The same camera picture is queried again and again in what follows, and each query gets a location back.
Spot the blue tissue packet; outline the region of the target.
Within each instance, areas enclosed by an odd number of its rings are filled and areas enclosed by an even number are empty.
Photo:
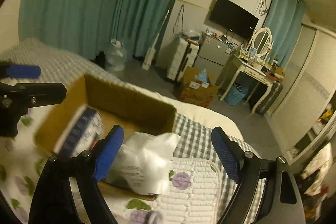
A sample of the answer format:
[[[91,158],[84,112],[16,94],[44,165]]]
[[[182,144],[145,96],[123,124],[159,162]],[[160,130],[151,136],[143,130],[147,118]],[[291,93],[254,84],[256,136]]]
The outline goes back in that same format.
[[[61,157],[76,157],[82,151],[92,149],[104,132],[100,113],[82,104],[57,139],[53,152]]]

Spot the large tissue pack plastic bag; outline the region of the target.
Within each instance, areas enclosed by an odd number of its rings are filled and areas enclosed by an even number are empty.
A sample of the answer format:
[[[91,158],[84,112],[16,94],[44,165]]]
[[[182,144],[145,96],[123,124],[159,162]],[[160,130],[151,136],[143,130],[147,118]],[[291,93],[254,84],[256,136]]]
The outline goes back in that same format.
[[[104,181],[142,196],[165,194],[180,139],[175,133],[135,132],[122,144]]]

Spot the grey checkered bed sheet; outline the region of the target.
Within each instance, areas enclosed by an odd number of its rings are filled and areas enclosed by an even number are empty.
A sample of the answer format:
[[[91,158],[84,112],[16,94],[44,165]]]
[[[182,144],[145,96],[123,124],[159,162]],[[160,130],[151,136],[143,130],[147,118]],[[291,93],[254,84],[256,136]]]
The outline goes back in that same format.
[[[167,121],[167,110],[160,111],[159,105],[172,108],[175,112],[173,130],[181,136],[175,151],[176,157],[207,159],[214,166],[221,166],[211,144],[210,133],[221,127],[230,139],[242,148],[250,149],[237,125],[228,117],[193,104],[170,99],[157,92],[122,82],[93,62],[66,50],[55,49],[44,43],[28,39],[1,53],[2,61],[20,65],[38,65],[42,74],[39,82],[60,82],[70,86],[83,74],[115,84],[122,92],[118,96],[117,110],[125,110],[131,118],[146,117],[151,123],[158,114]],[[49,107],[34,108],[29,112],[28,125],[19,124],[19,133],[13,139],[1,139],[1,191],[13,214],[20,223],[28,221],[31,196],[46,162],[44,155],[34,144],[35,134]]]

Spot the floral white quilted mat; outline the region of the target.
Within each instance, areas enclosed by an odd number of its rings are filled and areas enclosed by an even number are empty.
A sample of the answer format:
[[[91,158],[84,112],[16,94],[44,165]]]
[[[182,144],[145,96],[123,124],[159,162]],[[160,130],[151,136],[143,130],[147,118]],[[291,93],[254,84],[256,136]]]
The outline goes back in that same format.
[[[217,206],[217,169],[205,160],[173,157],[180,137],[173,133],[175,111],[144,114],[118,125],[113,144],[96,162],[92,180],[104,181],[111,193],[112,213],[131,223],[178,221],[211,223]],[[1,138],[1,182],[20,199],[7,197],[1,223],[79,223],[69,177],[41,157],[41,148],[58,157],[81,157],[94,149],[109,126],[102,113],[79,107],[72,117],[52,117],[57,130],[29,137]]]

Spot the clear water jug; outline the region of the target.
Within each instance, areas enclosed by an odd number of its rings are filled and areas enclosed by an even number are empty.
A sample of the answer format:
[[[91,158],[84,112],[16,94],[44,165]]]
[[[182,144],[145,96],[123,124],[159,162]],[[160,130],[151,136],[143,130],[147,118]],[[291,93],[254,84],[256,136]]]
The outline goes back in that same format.
[[[127,53],[123,43],[115,38],[110,41],[105,51],[105,70],[117,73],[125,69]]]

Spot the brown cardboard box on bed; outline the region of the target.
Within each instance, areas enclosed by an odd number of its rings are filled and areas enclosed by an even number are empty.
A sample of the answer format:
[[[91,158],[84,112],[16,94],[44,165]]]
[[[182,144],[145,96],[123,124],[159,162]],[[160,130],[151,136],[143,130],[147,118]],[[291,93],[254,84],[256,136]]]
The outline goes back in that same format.
[[[123,128],[123,143],[135,132],[160,135],[174,133],[175,112],[172,108],[159,105],[159,110],[167,110],[167,121],[162,121],[158,114],[154,115],[155,121],[151,123],[146,117],[131,118],[125,110],[117,110],[118,96],[121,88],[115,84],[100,80],[91,75],[80,77],[68,90],[65,100],[55,106],[48,114],[46,120],[35,134],[35,144],[48,154],[52,154],[54,145],[67,126],[68,122],[82,105],[87,104],[97,110],[105,126],[104,139],[110,130],[119,125]],[[117,186],[110,185],[103,178],[98,184],[106,186],[110,190],[116,190]]]

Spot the white louvered wardrobe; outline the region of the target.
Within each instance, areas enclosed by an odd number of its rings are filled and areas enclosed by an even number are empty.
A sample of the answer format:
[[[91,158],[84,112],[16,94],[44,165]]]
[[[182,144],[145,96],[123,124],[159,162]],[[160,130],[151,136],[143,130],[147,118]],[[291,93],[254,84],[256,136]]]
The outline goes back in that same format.
[[[266,118],[288,163],[300,165],[334,133],[334,114],[326,125],[318,120],[335,100],[335,33],[302,24],[284,72],[282,93]]]

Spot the dark suitcase by wardrobe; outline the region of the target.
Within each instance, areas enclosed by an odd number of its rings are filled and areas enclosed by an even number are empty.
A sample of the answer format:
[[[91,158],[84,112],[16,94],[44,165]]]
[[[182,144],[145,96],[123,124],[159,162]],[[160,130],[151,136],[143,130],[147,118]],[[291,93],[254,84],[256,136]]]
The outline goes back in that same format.
[[[272,106],[273,102],[277,99],[283,90],[282,83],[274,82],[272,84],[272,89],[266,98],[257,106],[256,113],[263,116],[269,108]]]

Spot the white stick vacuum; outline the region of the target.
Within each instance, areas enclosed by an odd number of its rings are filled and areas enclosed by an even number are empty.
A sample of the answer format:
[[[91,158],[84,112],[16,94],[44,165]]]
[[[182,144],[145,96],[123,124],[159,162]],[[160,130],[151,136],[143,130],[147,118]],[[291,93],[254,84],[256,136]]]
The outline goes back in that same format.
[[[163,26],[165,25],[165,22],[166,22],[166,19],[169,15],[169,12],[170,12],[170,9],[167,11],[164,19],[163,19],[163,23],[161,24],[161,26],[159,27],[158,29],[158,33],[157,35],[155,36],[155,39],[153,41],[153,43],[151,44],[150,48],[147,50],[147,53],[146,53],[146,56],[143,60],[143,63],[142,63],[142,68],[146,71],[149,70],[149,68],[151,67],[151,64],[153,62],[153,58],[155,56],[155,52],[156,52],[156,45],[157,45],[157,42],[158,42],[158,39],[159,39],[159,36],[160,36],[160,33],[161,33],[161,30],[163,28]]]

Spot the blue laundry basket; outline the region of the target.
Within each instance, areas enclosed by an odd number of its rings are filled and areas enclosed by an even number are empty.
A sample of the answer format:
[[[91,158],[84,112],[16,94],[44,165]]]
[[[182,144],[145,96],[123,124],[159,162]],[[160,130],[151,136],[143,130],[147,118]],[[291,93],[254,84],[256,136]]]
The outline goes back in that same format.
[[[248,93],[248,85],[234,83],[224,98],[230,106],[236,106]]]

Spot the cardboard box on floor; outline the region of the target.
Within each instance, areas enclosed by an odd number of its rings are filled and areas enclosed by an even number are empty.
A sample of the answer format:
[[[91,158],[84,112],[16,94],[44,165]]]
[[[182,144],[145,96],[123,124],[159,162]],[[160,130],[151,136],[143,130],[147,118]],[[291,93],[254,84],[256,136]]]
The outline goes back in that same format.
[[[209,74],[207,74],[207,83],[196,79],[200,72],[196,67],[186,68],[177,98],[181,102],[207,108],[217,96],[219,87]]]

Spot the white suitcase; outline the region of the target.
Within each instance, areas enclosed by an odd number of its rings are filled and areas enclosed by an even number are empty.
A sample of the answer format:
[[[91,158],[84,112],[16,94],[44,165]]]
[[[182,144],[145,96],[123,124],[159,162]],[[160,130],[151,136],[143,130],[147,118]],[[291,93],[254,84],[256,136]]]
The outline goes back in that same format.
[[[193,66],[198,50],[198,42],[181,37],[176,38],[173,41],[173,55],[170,58],[170,66],[167,68],[167,78],[180,82],[185,70]]]

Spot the white dressing table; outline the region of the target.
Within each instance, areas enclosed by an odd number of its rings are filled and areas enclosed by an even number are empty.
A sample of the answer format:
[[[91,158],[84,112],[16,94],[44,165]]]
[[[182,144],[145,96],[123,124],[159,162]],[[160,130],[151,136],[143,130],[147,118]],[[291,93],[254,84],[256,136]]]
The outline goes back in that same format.
[[[256,113],[258,106],[269,95],[272,90],[273,84],[276,82],[267,76],[266,73],[260,69],[256,69],[247,62],[244,62],[235,54],[231,54],[221,74],[220,87],[224,90],[224,93],[219,97],[222,101],[229,93],[231,87],[238,80],[242,80],[244,86],[249,88],[246,102],[250,101],[250,98],[255,93],[256,89],[260,85],[266,86],[266,90],[260,97],[260,99],[253,105],[251,113]]]

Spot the white oval vanity mirror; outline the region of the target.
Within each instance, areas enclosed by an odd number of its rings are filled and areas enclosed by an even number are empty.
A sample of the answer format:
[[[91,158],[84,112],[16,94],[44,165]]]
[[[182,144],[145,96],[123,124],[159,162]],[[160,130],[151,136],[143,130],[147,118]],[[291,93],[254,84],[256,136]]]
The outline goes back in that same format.
[[[253,34],[248,44],[248,51],[252,49],[256,57],[264,57],[270,53],[272,46],[272,33],[269,28],[264,27]]]

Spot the silver mini fridge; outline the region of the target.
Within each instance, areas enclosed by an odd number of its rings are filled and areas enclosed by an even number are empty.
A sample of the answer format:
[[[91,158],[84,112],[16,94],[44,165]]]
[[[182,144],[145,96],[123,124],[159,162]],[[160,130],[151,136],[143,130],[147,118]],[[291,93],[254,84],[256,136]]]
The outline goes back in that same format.
[[[206,69],[207,74],[213,78],[215,83],[218,83],[233,49],[232,45],[219,41],[203,32],[194,67],[199,70]]]

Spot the teal window curtain right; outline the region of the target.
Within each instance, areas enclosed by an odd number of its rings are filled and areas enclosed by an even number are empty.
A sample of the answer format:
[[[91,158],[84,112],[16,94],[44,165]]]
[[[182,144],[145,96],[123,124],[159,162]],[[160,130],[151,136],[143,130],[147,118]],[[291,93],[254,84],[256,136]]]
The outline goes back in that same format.
[[[303,0],[272,0],[264,26],[269,28],[274,42],[269,58],[284,67],[294,50],[306,11]]]

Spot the black wall television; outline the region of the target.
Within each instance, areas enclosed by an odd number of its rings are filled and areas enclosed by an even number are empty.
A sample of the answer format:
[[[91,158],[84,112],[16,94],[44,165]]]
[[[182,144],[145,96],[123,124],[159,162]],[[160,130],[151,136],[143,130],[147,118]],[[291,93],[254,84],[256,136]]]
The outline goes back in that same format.
[[[259,19],[229,0],[217,0],[209,20],[245,40],[250,40]]]

